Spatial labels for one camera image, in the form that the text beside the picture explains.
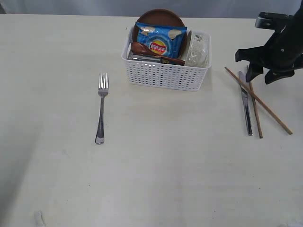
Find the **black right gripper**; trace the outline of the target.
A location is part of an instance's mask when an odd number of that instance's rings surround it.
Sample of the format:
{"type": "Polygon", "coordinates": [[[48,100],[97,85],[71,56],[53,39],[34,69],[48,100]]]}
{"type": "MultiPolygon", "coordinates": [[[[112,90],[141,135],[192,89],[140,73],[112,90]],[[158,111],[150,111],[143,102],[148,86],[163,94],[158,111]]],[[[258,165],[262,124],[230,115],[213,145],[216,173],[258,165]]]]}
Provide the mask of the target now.
{"type": "Polygon", "coordinates": [[[246,82],[263,74],[268,85],[277,80],[289,78],[295,70],[303,68],[303,25],[299,22],[288,23],[281,32],[274,32],[264,46],[239,49],[235,61],[248,61],[246,82]]]}

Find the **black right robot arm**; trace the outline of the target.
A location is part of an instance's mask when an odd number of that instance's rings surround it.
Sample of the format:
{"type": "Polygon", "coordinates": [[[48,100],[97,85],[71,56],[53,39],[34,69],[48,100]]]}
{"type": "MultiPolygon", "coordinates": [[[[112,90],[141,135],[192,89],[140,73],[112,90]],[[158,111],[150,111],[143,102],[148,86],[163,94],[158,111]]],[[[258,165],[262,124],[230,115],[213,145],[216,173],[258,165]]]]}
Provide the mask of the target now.
{"type": "Polygon", "coordinates": [[[248,61],[246,81],[263,74],[268,85],[280,79],[290,78],[296,70],[303,68],[303,7],[294,15],[260,12],[256,28],[273,30],[274,33],[263,45],[248,49],[238,49],[235,61],[248,61]]]}

